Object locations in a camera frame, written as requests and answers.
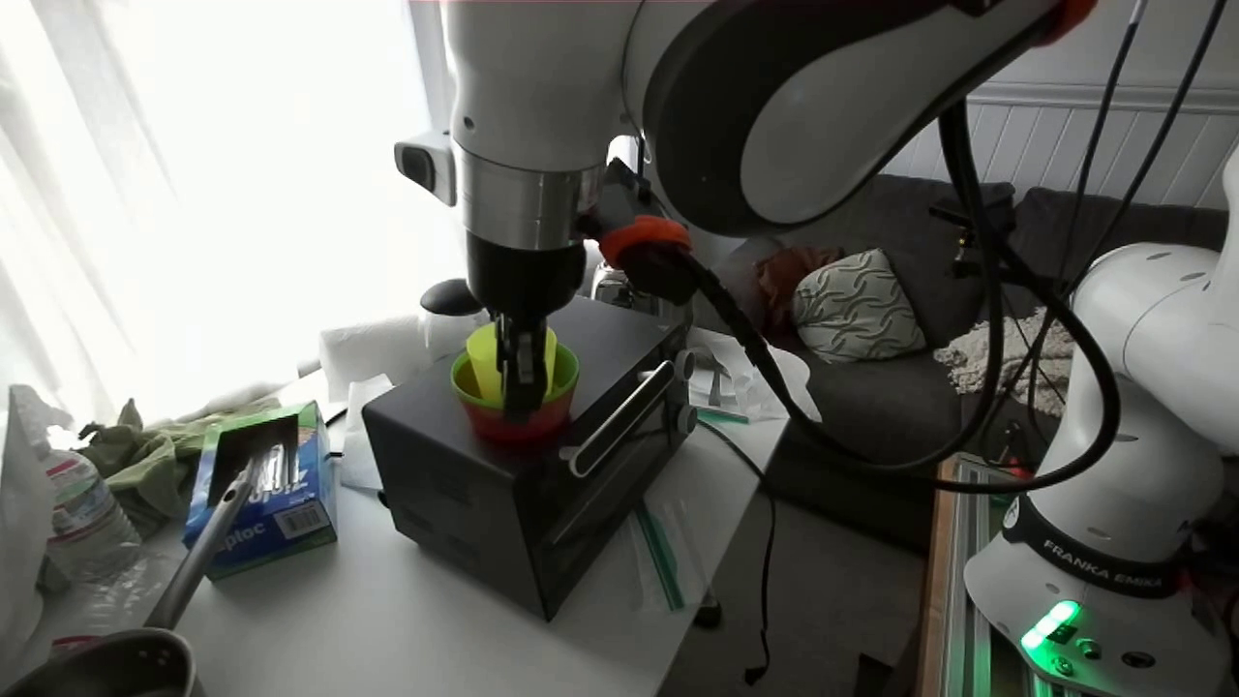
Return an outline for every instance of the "yellow object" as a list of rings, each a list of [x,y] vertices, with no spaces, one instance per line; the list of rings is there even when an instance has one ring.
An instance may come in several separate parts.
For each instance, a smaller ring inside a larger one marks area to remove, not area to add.
[[[500,378],[497,357],[500,357],[500,347],[497,347],[497,326],[493,322],[466,337],[466,361],[471,365],[476,397],[485,406],[502,406],[502,378]],[[540,361],[547,361],[547,397],[551,397],[551,390],[553,390],[553,361],[557,361],[557,331],[553,329],[547,329]]]

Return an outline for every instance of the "green led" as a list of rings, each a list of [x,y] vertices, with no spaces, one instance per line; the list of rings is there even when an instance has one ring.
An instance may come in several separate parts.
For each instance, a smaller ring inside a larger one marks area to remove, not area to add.
[[[1023,649],[1039,649],[1055,628],[1077,624],[1079,603],[1077,601],[1055,601],[1023,640]]]

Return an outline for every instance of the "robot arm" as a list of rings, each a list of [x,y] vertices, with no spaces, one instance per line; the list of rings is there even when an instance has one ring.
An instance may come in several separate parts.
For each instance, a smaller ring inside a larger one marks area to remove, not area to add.
[[[580,285],[580,230],[617,134],[709,231],[835,208],[1067,0],[446,0],[468,284],[497,315],[511,417],[540,404],[547,315]]]

